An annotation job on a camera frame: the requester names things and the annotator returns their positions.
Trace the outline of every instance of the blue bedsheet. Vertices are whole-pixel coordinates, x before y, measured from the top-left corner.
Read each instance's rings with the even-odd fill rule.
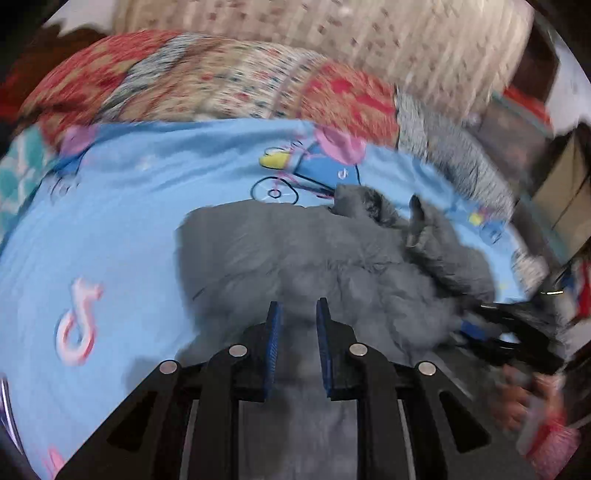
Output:
[[[301,121],[83,129],[0,257],[0,371],[37,473],[51,478],[160,361],[199,334],[175,256],[189,211],[251,195],[330,204],[339,181],[380,190],[405,215],[418,193],[486,254],[497,300],[524,297],[511,268],[516,240],[416,158]]]

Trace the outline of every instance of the cartoon bicycle print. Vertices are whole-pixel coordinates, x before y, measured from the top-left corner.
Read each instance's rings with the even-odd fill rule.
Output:
[[[277,173],[260,179],[251,188],[254,200],[295,205],[298,190],[332,198],[338,184],[360,185],[358,164],[366,143],[331,127],[316,126],[314,141],[304,148],[300,140],[289,147],[267,148],[260,165]]]

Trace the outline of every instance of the bed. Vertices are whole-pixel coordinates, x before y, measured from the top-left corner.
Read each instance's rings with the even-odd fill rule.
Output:
[[[0,163],[0,369],[43,479],[158,363],[202,359],[187,350],[200,332],[176,258],[191,210],[330,205],[350,183],[408,217],[419,194],[484,253],[496,301],[527,296],[513,199],[478,146],[396,86],[314,51],[116,35],[53,70],[24,112],[37,123]]]

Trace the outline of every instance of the beige curtain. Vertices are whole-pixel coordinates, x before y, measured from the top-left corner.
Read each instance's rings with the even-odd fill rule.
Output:
[[[120,0],[115,29],[310,48],[462,118],[509,83],[532,20],[526,0]]]

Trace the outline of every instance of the teal patterned fabric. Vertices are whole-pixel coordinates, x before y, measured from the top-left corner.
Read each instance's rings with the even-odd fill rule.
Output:
[[[54,160],[37,127],[17,136],[0,160],[0,247]]]

